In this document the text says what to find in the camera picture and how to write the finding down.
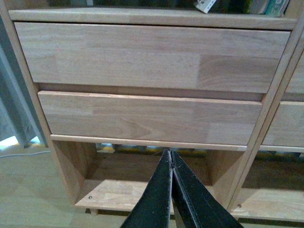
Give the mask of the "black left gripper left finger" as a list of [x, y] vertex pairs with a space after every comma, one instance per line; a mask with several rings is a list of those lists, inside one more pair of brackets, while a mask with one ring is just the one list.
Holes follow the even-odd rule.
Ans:
[[168, 228], [171, 214], [171, 153], [164, 150], [142, 196], [122, 228]]

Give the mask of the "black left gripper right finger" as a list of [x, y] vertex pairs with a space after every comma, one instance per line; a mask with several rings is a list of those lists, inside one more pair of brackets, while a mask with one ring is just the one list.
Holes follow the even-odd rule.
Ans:
[[176, 151], [172, 158], [172, 200], [178, 228], [243, 227], [207, 190]]

